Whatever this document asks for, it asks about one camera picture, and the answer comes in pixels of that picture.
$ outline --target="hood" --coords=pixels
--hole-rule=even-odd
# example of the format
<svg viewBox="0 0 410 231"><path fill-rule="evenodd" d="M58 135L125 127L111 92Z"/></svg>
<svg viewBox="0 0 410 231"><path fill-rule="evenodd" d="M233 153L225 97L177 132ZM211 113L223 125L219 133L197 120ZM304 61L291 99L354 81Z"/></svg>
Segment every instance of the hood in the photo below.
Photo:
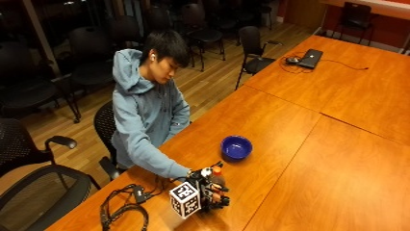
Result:
<svg viewBox="0 0 410 231"><path fill-rule="evenodd" d="M115 52L113 75L121 89L129 93L143 93L154 87L151 81L139 75L138 66L142 52L123 49Z"/></svg>

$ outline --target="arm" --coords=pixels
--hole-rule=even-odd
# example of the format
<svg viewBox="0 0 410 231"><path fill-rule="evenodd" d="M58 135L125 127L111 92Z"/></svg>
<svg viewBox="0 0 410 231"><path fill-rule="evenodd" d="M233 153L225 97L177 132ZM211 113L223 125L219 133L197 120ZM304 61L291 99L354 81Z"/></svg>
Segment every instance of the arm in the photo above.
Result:
<svg viewBox="0 0 410 231"><path fill-rule="evenodd" d="M142 119L137 111L138 105L131 96L122 96L117 91L113 94L113 110L119 141L131 162L166 178L177 178L187 174L189 169L169 159L151 145L146 135Z"/></svg>
<svg viewBox="0 0 410 231"><path fill-rule="evenodd" d="M173 82L173 105L171 105L171 121L169 127L169 134L165 139L167 141L173 136L175 136L187 126L189 126L189 104L183 99L183 96L177 89Z"/></svg>

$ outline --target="young man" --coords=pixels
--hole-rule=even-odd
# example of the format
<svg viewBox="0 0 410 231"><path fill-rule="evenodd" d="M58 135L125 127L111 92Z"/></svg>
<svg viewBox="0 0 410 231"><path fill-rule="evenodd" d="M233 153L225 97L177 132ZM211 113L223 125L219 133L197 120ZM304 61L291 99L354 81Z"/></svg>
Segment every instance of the young man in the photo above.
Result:
<svg viewBox="0 0 410 231"><path fill-rule="evenodd" d="M119 168L137 165L166 178L187 176L189 169L157 149L189 125L189 105L171 80L187 63L186 43L171 30L151 32L142 52L125 49L114 56L111 141Z"/></svg>

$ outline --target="black cable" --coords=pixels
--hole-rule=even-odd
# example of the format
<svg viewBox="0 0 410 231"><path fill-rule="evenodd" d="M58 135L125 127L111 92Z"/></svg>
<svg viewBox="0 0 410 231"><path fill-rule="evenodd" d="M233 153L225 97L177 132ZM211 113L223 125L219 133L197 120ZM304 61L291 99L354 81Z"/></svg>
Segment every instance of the black cable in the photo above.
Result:
<svg viewBox="0 0 410 231"><path fill-rule="evenodd" d="M155 189L157 189L157 185L159 184L159 189L158 192L154 193ZM158 179L158 176L154 176L154 187L153 190L150 190L149 192L145 193L145 196L147 199L153 198L155 195L159 195L165 190L165 185L163 182Z"/></svg>
<svg viewBox="0 0 410 231"><path fill-rule="evenodd" d="M179 177L171 179L169 182L173 183L173 182L175 182L177 180L181 180L181 179L187 179L187 177L179 176Z"/></svg>
<svg viewBox="0 0 410 231"><path fill-rule="evenodd" d="M347 64L343 64L343 63L339 62L339 61L334 61L334 60L320 60L320 61L328 61L328 62L334 62L334 63L342 64L342 65L344 65L347 68L354 69L354 70L366 70L366 69L368 69L368 67L352 67L352 66L350 66L350 65L347 65Z"/></svg>
<svg viewBox="0 0 410 231"><path fill-rule="evenodd" d="M291 74L298 74L298 73L310 73L312 71L312 70L306 70L304 68L299 67L296 64L287 64L286 58L296 58L299 62L302 61L302 58L298 56L282 57L280 62L279 62L279 67L284 72L288 72ZM284 69L283 66L295 67L295 68L288 70L288 69Z"/></svg>
<svg viewBox="0 0 410 231"><path fill-rule="evenodd" d="M143 203L146 201L146 198L143 197L142 200L138 200L141 198L134 193L134 191L139 192L142 190L143 189L142 189L141 186L130 184L130 185L125 186L121 190L111 191L111 193L109 194L103 203L99 206L99 218L101 218L101 225L102 225L103 231L110 230L111 222L114 222L121 217L121 215L129 210L135 210L135 211L142 213L142 215L143 215L143 225L142 225L141 230L142 231L146 230L147 225L149 225L149 214L147 214L145 208L139 205L139 203ZM113 213L110 213L109 201L119 193L127 193L127 197L123 201L123 205ZM130 198L131 195L134 195L137 203L129 203L129 198Z"/></svg>

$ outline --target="conference table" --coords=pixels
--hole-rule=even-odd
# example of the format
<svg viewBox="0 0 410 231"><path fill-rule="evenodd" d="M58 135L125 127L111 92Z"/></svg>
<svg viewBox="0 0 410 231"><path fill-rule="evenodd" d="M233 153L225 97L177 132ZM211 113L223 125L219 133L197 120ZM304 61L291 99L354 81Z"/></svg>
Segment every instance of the conference table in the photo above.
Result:
<svg viewBox="0 0 410 231"><path fill-rule="evenodd" d="M251 155L223 162L229 206L179 218L167 193L179 183L133 167L48 230L101 230L110 192L129 184L147 192L157 180L165 190L142 204L149 230L410 230L410 57L316 36L286 56L308 48L324 52L314 70L279 59L159 147L201 169L222 159L226 136L251 141ZM142 221L126 212L111 230Z"/></svg>

